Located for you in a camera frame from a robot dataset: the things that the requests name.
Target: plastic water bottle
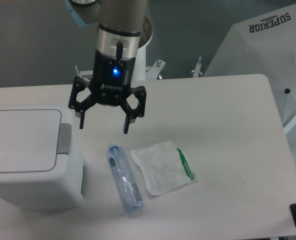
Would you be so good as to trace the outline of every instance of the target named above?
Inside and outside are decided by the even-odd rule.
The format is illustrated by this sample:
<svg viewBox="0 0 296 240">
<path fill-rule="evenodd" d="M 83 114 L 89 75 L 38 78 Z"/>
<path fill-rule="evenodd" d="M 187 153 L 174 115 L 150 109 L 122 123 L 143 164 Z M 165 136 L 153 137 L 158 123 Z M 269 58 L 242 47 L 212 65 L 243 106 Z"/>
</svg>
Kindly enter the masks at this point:
<svg viewBox="0 0 296 240">
<path fill-rule="evenodd" d="M 109 145 L 107 158 L 125 212 L 130 214 L 141 210 L 143 200 L 123 148 L 116 144 Z"/>
</svg>

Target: white umbrella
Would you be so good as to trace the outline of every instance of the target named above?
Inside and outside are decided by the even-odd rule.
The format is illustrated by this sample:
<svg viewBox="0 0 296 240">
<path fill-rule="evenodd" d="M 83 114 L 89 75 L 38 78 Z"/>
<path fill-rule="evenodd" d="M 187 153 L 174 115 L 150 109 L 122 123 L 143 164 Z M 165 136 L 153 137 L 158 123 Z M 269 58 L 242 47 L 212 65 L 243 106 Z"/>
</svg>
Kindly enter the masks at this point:
<svg viewBox="0 0 296 240">
<path fill-rule="evenodd" d="M 204 76 L 240 74 L 266 75 L 284 127 L 291 122 L 296 115 L 296 4 L 231 26 Z M 291 126 L 296 127 L 294 120 Z M 294 151 L 295 130 L 288 132 Z"/>
</svg>

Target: blue led light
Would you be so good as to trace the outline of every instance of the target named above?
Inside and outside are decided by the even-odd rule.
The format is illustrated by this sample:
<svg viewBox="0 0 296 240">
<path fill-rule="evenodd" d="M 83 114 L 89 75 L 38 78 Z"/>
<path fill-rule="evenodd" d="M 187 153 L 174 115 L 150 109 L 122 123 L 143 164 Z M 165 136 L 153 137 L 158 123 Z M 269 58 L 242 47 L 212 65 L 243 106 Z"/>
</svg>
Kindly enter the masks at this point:
<svg viewBox="0 0 296 240">
<path fill-rule="evenodd" d="M 119 70 L 117 69 L 117 67 L 115 67 L 113 70 L 112 70 L 112 73 L 115 77 L 119 76 L 120 72 Z"/>
</svg>

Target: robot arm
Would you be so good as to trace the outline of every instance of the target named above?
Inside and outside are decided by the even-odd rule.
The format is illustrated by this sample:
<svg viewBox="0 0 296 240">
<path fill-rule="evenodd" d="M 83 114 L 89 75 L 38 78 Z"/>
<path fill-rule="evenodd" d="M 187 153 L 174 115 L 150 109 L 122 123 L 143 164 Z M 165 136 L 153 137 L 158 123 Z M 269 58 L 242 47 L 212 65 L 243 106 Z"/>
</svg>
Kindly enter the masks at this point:
<svg viewBox="0 0 296 240">
<path fill-rule="evenodd" d="M 85 111 L 95 104 L 121 106 L 126 113 L 123 131 L 145 114 L 146 90 L 131 88 L 136 55 L 140 43 L 147 0 L 69 0 L 71 7 L 84 23 L 99 18 L 97 47 L 90 82 L 76 76 L 69 107 L 80 116 L 83 128 Z M 89 88 L 91 94 L 82 102 L 77 94 Z M 137 108 L 131 109 L 127 98 L 134 94 Z"/>
</svg>

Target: bottle label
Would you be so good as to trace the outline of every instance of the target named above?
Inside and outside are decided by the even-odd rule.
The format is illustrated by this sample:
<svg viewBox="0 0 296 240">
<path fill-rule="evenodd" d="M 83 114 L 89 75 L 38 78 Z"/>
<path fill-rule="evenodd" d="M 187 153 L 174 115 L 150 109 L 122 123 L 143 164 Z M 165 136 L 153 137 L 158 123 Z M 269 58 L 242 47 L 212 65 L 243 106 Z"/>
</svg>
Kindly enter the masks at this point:
<svg viewBox="0 0 296 240">
<path fill-rule="evenodd" d="M 138 187 L 137 187 L 137 184 L 131 184 L 131 187 L 132 187 L 132 190 L 133 190 L 133 194 L 134 194 L 134 199 L 136 200 L 136 202 L 141 202 L 143 201 L 142 200 L 142 197 L 140 196 L 140 193 L 139 193 L 139 190 L 138 190 Z"/>
</svg>

